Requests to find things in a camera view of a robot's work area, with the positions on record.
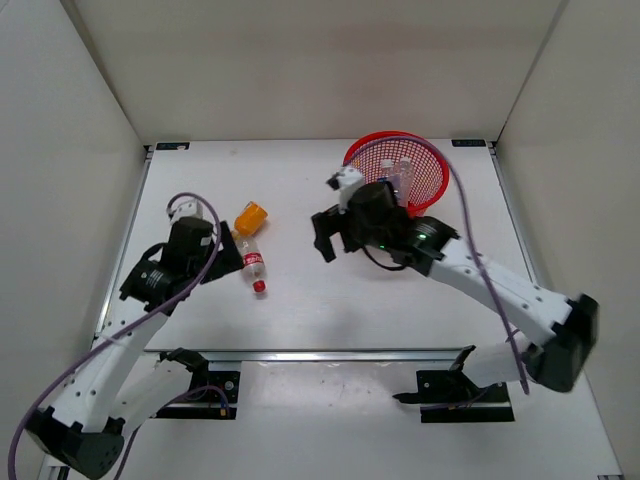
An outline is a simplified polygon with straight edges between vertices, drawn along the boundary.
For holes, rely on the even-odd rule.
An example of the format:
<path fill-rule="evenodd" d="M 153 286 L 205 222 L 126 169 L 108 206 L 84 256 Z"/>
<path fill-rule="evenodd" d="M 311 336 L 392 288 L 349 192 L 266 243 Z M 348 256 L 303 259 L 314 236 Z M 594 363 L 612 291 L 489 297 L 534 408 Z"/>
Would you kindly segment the large orange bottle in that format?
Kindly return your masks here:
<path fill-rule="evenodd" d="M 234 221 L 234 230 L 242 236 L 253 236 L 264 225 L 268 212 L 258 203 L 250 201 Z"/>

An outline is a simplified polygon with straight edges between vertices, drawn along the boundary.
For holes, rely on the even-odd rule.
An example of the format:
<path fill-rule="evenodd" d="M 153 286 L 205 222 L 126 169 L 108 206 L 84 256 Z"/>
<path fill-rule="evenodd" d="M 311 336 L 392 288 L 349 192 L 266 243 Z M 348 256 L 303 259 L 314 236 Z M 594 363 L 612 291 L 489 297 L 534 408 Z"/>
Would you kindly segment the red mesh plastic basket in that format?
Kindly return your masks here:
<path fill-rule="evenodd" d="M 368 134 L 347 150 L 343 165 L 358 169 L 367 183 L 379 182 L 380 161 L 392 159 L 392 185 L 396 189 L 397 163 L 411 159 L 414 178 L 405 207 L 410 217 L 422 216 L 428 207 L 445 193 L 449 183 L 449 167 L 444 156 L 422 137 L 408 132 L 387 130 Z"/>

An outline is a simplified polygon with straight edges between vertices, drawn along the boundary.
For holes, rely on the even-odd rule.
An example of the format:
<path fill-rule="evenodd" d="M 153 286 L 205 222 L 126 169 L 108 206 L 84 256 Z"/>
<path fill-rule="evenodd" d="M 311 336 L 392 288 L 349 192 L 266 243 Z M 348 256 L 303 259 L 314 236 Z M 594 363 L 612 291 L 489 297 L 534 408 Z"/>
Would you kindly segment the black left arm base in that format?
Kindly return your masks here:
<path fill-rule="evenodd" d="M 191 374 L 189 386 L 177 400 L 156 414 L 158 419 L 235 420 L 239 399 L 240 366 L 216 366 L 199 353 L 178 349 L 161 352 L 159 360 L 180 364 Z"/>

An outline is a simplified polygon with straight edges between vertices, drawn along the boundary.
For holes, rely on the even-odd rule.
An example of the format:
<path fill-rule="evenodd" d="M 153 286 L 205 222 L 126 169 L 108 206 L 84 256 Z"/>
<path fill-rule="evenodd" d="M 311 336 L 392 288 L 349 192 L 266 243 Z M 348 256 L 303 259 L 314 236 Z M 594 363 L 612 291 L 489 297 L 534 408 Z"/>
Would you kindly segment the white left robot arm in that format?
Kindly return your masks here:
<path fill-rule="evenodd" d="M 197 213 L 170 218 L 168 240 L 148 248 L 120 287 L 121 299 L 142 303 L 144 315 L 105 325 L 95 347 L 55 382 L 57 398 L 49 405 L 38 401 L 24 422 L 46 454 L 88 479 L 122 472 L 132 440 L 151 415 L 218 388 L 209 381 L 208 360 L 185 348 L 162 354 L 145 378 L 124 385 L 179 302 L 196 286 L 244 265 L 226 222 Z"/>

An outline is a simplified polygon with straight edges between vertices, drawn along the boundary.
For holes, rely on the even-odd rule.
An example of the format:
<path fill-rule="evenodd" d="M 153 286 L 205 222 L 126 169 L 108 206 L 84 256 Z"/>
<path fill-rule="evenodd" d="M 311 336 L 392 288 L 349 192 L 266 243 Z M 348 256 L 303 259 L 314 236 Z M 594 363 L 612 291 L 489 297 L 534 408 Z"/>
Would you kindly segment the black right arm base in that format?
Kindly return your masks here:
<path fill-rule="evenodd" d="M 480 388 L 458 371 L 419 370 L 417 390 L 393 395 L 403 405 L 417 405 L 423 424 L 514 422 L 505 384 Z"/>

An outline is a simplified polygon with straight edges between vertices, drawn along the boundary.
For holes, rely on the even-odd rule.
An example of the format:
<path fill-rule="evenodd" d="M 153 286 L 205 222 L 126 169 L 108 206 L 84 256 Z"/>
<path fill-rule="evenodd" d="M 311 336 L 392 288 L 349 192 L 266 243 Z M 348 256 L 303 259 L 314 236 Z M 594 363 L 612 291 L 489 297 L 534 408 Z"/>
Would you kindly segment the blue label water bottle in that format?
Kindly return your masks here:
<path fill-rule="evenodd" d="M 380 161 L 379 182 L 393 182 L 394 161 L 392 159 L 382 159 Z"/>

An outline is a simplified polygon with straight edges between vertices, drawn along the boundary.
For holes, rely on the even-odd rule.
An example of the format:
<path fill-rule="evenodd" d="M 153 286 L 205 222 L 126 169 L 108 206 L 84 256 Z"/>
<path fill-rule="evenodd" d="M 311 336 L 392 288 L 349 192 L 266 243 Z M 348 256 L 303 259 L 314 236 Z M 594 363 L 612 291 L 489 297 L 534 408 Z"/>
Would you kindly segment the red label clear bottle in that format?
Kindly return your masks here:
<path fill-rule="evenodd" d="M 265 294 L 266 267 L 256 240 L 235 232 L 235 244 L 243 260 L 242 275 L 245 282 L 257 295 Z"/>

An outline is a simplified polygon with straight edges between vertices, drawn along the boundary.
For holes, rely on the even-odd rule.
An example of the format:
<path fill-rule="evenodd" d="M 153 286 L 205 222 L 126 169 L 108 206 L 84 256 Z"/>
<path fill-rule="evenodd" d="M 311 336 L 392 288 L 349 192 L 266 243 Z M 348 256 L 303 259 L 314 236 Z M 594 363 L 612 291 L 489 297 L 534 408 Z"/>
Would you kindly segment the clear plastic water bottle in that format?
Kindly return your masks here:
<path fill-rule="evenodd" d="M 409 203 L 410 191 L 414 178 L 414 169 L 411 159 L 403 157 L 397 163 L 396 174 L 396 199 L 402 207 L 407 207 Z"/>

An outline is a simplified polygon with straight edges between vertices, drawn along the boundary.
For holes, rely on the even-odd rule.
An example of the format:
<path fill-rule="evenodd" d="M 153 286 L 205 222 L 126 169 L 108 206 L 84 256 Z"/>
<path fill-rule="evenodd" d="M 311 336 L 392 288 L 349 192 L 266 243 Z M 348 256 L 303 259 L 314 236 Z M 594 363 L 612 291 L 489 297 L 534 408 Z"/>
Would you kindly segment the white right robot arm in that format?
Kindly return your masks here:
<path fill-rule="evenodd" d="M 507 341 L 485 349 L 467 347 L 454 363 L 449 387 L 470 400 L 485 386 L 532 380 L 560 393 L 573 390 L 597 342 L 599 304 L 581 294 L 571 299 L 547 290 L 481 255 L 470 237 L 446 223 L 409 216 L 389 183 L 361 177 L 328 180 L 338 203 L 314 218 L 315 247 L 331 262 L 331 236 L 347 253 L 378 248 L 397 269 L 413 269 L 448 285 L 494 311 Z"/>

